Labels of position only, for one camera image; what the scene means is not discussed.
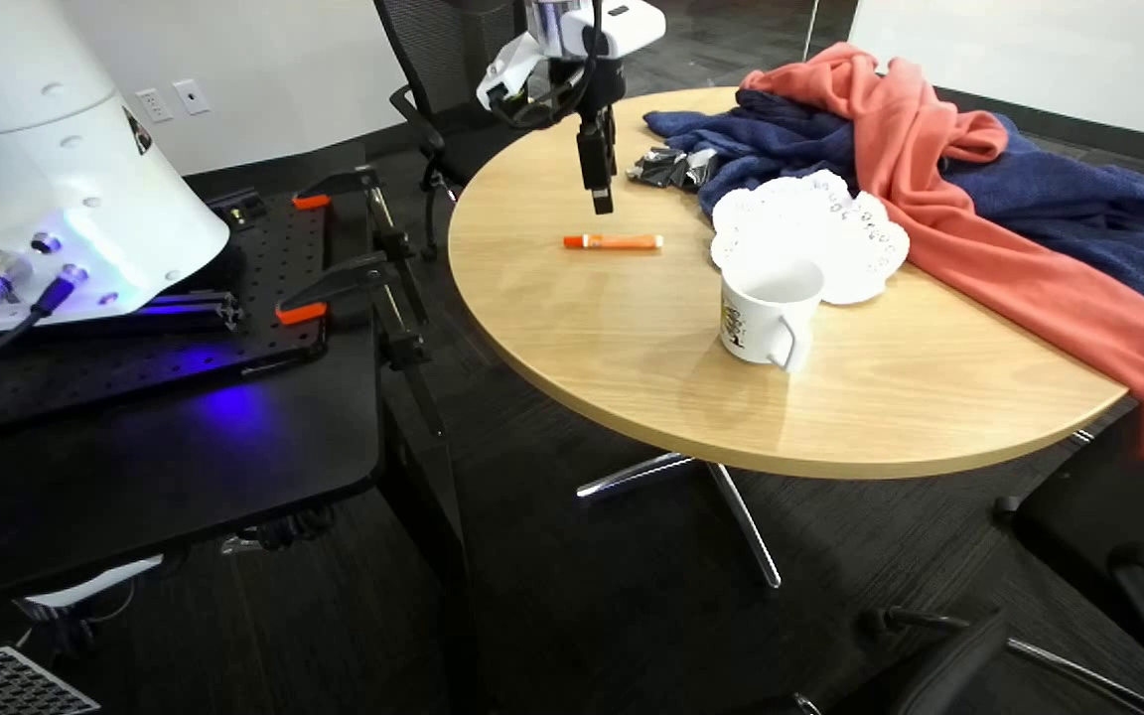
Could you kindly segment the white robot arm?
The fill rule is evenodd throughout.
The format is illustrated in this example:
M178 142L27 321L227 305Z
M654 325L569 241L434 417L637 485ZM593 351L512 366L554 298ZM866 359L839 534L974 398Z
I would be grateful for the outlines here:
M55 0L0 0L0 333L136 313L227 247Z

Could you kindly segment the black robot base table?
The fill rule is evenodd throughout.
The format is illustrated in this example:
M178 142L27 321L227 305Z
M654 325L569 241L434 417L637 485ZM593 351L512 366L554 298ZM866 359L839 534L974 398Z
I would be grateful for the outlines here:
M365 241L348 211L271 200L237 236L237 329L38 329L6 345L0 600L361 489L382 465L372 329L353 305L282 329L271 304Z

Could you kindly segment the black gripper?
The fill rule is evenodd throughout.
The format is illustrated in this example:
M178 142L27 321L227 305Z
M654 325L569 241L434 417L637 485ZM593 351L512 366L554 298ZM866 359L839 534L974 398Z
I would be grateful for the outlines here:
M593 200L594 215L617 211L617 100L622 96L621 64L617 60L589 60L574 88L572 112L578 117L574 155L578 155L578 182Z

